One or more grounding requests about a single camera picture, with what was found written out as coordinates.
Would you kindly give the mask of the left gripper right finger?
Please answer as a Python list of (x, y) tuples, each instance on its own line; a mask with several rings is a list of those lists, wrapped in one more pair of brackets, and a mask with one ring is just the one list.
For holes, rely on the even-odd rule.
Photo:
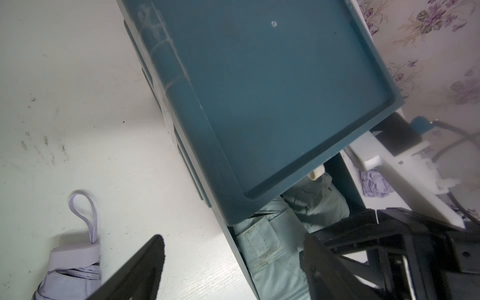
[(380, 300), (316, 237), (304, 236), (301, 267), (306, 274), (312, 300)]

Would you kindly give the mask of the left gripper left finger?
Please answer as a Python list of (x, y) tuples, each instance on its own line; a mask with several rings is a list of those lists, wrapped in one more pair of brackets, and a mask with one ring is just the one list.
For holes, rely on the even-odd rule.
[(154, 235), (90, 300), (155, 300), (165, 264), (165, 242)]

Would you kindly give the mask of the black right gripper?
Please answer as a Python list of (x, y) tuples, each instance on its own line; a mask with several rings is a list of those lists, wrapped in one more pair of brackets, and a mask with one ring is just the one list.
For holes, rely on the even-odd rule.
[(366, 209), (312, 236), (380, 300), (477, 300), (480, 234), (403, 208)]

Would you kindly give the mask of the teal drawer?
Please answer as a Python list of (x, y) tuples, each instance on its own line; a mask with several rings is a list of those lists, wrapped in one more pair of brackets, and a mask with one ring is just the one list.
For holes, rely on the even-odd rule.
[[(350, 215), (354, 216), (356, 213), (361, 212), (365, 209), (365, 204), (361, 199), (360, 193), (351, 177), (351, 174), (342, 159), (340, 153), (332, 157), (325, 164), (326, 173), (332, 177), (333, 185), (338, 189), (338, 191), (345, 197), (347, 205), (349, 206)], [(245, 277), (250, 290), (253, 292), (255, 299), (261, 300), (256, 291), (253, 280), (251, 279), (249, 270), (244, 262), (244, 259), (240, 253), (239, 247), (236, 242), (235, 232), (233, 231), (233, 226), (226, 224), (225, 220), (216, 212), (215, 217), (217, 222), (221, 226), (221, 229), (227, 239), (227, 242), (236, 258), (236, 261), (241, 269), (242, 275)]]

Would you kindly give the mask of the teal drawer cabinet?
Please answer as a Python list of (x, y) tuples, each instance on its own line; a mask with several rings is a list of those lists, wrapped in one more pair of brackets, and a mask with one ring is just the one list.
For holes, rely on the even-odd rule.
[(403, 97), (349, 1), (120, 1), (202, 199), (251, 217)]

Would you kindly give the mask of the green umbrella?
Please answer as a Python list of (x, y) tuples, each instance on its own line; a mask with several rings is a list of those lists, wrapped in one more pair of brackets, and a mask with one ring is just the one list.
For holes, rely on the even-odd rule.
[(262, 300), (309, 300), (300, 266), (306, 228), (280, 197), (234, 225), (237, 246)]
[(325, 173), (313, 181), (303, 178), (281, 195), (309, 233), (322, 230), (350, 216), (345, 197)]

